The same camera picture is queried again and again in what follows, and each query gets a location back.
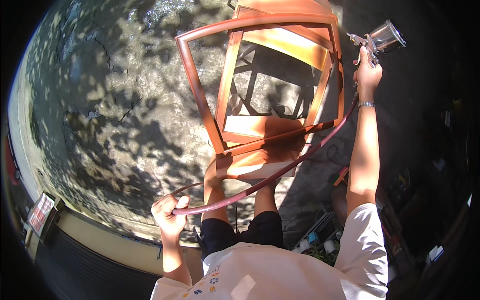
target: cable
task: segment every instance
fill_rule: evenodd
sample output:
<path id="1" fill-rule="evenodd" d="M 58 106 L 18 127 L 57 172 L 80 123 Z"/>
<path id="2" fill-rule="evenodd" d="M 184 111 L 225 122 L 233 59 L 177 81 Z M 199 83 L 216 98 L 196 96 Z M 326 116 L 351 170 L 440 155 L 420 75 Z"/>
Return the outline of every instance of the cable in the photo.
<path id="1" fill-rule="evenodd" d="M 225 198 L 223 200 L 220 200 L 218 202 L 215 202 L 215 203 L 212 203 L 212 204 L 207 204 L 207 205 L 204 205 L 204 206 L 194 207 L 194 208 L 175 208 L 172 211 L 172 213 L 175 214 L 175 215 L 194 215 L 194 214 L 200 214 L 200 213 L 212 211 L 212 210 L 221 208 L 223 206 L 227 206 L 229 204 L 232 204 L 232 203 L 234 203 L 234 202 L 236 202 L 240 199 L 243 199 L 246 196 L 258 191 L 262 187 L 271 183 L 272 181 L 276 180 L 277 178 L 279 178 L 280 176 L 282 176 L 283 174 L 285 174 L 289 170 L 291 170 L 293 167 L 295 167 L 296 165 L 298 165 L 299 163 L 301 163 L 302 161 L 304 161 L 305 159 L 310 157 L 313 153 L 315 153 L 315 151 L 317 151 L 318 149 L 323 147 L 328 141 L 330 141 L 330 139 L 343 127 L 343 125 L 345 124 L 347 119 L 351 116 L 351 114 L 353 112 L 353 109 L 357 105 L 358 99 L 359 99 L 359 96 L 358 96 L 358 93 L 356 92 L 355 96 L 353 97 L 352 105 L 350 106 L 346 115 L 343 117 L 343 119 L 340 121 L 340 123 L 324 139 L 322 139 L 315 147 L 310 149 L 307 153 L 300 156 L 296 160 L 292 161 L 286 167 L 284 167 L 281 170 L 275 172 L 275 174 L 273 174 L 272 176 L 262 180 L 261 182 L 247 188 L 246 190 L 244 190 L 242 192 L 239 192 L 239 193 L 237 193 L 233 196 L 230 196 L 230 197 Z M 191 186 L 201 185 L 201 184 L 202 183 L 196 183 L 196 184 L 193 184 Z M 178 191 L 183 191 L 188 187 L 181 188 Z"/>

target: black shorts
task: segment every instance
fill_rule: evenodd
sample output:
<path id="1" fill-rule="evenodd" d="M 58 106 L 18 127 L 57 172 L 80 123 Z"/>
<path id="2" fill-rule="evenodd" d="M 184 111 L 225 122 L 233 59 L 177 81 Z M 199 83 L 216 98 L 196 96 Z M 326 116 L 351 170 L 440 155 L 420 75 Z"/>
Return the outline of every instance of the black shorts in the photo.
<path id="1" fill-rule="evenodd" d="M 241 241 L 284 248 L 282 219 L 278 213 L 272 211 L 260 213 L 253 218 L 247 230 L 238 234 L 229 223 L 219 219 L 204 220 L 200 230 L 204 244 L 202 259 Z"/>

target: signboard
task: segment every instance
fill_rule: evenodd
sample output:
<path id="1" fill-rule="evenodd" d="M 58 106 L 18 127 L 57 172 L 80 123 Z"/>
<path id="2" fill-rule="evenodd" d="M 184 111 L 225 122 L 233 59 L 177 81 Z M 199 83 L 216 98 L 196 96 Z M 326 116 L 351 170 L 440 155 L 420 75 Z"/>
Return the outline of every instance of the signboard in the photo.
<path id="1" fill-rule="evenodd" d="M 32 227 L 33 231 L 41 237 L 43 228 L 47 221 L 48 215 L 53 208 L 55 201 L 48 197 L 45 193 L 42 193 L 40 199 L 35 203 L 33 210 L 28 216 L 28 224 Z"/>

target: hand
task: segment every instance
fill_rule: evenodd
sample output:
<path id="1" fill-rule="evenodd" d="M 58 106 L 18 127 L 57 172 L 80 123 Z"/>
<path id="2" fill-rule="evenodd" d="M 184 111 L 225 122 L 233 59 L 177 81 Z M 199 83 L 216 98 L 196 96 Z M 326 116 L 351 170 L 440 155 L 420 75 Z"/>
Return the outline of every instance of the hand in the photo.
<path id="1" fill-rule="evenodd" d="M 180 232 L 187 224 L 187 216 L 174 215 L 172 211 L 174 208 L 188 207 L 189 202 L 189 196 L 182 196 L 180 200 L 177 200 L 174 196 L 168 194 L 153 203 L 152 214 L 162 230 L 162 236 L 178 237 L 180 235 Z"/>
<path id="2" fill-rule="evenodd" d="M 373 93 L 377 89 L 378 83 L 382 78 L 382 66 L 376 65 L 375 68 L 369 63 L 367 49 L 360 48 L 360 66 L 353 73 L 353 81 L 358 82 L 359 95 L 373 99 Z"/>

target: white t-shirt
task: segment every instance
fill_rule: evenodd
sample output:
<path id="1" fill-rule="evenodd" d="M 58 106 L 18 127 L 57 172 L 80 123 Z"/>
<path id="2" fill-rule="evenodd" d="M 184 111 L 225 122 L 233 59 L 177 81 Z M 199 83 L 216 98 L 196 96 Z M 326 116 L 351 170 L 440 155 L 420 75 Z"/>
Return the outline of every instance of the white t-shirt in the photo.
<path id="1" fill-rule="evenodd" d="M 374 204 L 348 216 L 335 267 L 275 246 L 238 243 L 204 260 L 193 287 L 160 278 L 151 300 L 167 299 L 381 299 L 388 266 Z"/>

